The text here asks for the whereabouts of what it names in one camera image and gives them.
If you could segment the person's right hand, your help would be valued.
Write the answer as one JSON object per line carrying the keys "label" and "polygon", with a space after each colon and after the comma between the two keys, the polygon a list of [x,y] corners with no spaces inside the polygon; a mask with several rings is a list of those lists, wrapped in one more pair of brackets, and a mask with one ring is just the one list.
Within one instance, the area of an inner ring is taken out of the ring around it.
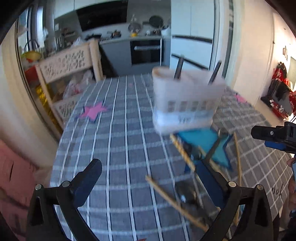
{"label": "person's right hand", "polygon": [[291,159],[289,159],[288,161],[287,161],[287,165],[289,166],[289,167],[292,167],[292,165],[293,165],[293,163],[296,161],[296,158],[295,157],[293,157],[293,158],[291,158]]}

